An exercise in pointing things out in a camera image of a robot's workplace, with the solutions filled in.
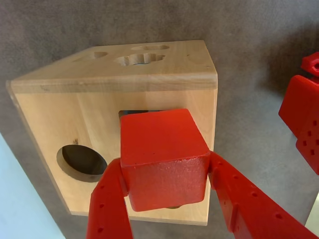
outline red robotic gripper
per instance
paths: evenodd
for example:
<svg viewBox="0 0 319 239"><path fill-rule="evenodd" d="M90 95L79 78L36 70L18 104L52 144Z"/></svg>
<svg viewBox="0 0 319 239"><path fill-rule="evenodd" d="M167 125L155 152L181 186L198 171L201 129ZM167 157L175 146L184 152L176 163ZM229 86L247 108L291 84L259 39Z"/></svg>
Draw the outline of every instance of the red robotic gripper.
<svg viewBox="0 0 319 239"><path fill-rule="evenodd" d="M121 117L121 158L92 193L86 238L132 239L125 196L135 211L196 203L207 176L236 239L318 239L211 152L186 109Z"/></svg>
<svg viewBox="0 0 319 239"><path fill-rule="evenodd" d="M319 52L304 57L302 68L314 77L292 77L279 116L297 137L301 155L319 175Z"/></svg>

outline red block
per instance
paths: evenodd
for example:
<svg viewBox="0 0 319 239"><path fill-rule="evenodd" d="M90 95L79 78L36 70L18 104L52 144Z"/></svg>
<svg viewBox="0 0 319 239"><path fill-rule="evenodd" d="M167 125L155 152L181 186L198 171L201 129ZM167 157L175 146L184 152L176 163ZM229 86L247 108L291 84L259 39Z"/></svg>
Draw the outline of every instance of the red block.
<svg viewBox="0 0 319 239"><path fill-rule="evenodd" d="M202 201L209 157L186 109L121 117L121 168L137 212Z"/></svg>

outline gray carpet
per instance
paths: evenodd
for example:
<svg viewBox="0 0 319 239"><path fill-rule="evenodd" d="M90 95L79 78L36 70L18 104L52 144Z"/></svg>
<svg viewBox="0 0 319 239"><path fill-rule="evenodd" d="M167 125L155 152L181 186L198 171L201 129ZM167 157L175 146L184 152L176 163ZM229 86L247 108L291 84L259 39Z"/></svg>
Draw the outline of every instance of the gray carpet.
<svg viewBox="0 0 319 239"><path fill-rule="evenodd" d="M203 39L219 75L215 151L305 223L318 178L278 110L301 58L319 50L318 0L0 0L0 132L67 239L68 215L5 81L96 45ZM207 227L132 222L136 239L230 239L215 192Z"/></svg>

